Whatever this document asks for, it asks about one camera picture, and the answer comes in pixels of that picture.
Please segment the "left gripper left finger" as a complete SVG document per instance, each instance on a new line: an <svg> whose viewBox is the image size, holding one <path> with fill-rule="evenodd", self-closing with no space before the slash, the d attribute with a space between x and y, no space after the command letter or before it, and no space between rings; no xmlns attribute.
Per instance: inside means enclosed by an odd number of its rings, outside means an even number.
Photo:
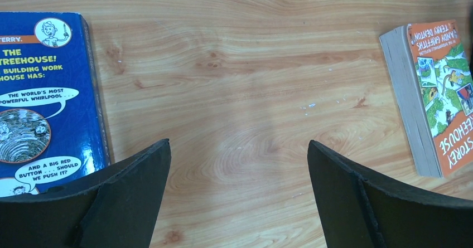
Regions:
<svg viewBox="0 0 473 248"><path fill-rule="evenodd" d="M149 247L170 171L161 139L69 183L1 199L2 247Z"/></svg>

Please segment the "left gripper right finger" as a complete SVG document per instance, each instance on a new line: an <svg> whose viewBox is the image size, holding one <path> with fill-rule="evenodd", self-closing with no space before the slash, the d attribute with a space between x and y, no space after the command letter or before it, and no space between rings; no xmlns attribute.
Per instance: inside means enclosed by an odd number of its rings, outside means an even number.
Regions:
<svg viewBox="0 0 473 248"><path fill-rule="evenodd" d="M472 201L398 181L315 140L307 163L328 247L472 246Z"/></svg>

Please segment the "dark blue treehouse book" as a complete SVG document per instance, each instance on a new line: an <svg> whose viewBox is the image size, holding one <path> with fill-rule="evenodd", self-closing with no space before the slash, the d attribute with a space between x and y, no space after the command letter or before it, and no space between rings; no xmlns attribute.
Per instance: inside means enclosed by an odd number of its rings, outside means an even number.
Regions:
<svg viewBox="0 0 473 248"><path fill-rule="evenodd" d="M1 196L110 165L90 29L74 12L1 13Z"/></svg>

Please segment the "orange treehouse book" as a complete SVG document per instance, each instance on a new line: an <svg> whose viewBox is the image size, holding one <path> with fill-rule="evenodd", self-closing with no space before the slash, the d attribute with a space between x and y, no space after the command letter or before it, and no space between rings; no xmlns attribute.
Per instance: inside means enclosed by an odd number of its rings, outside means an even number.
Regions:
<svg viewBox="0 0 473 248"><path fill-rule="evenodd" d="M445 178L472 162L472 74L455 20L379 37L414 165Z"/></svg>

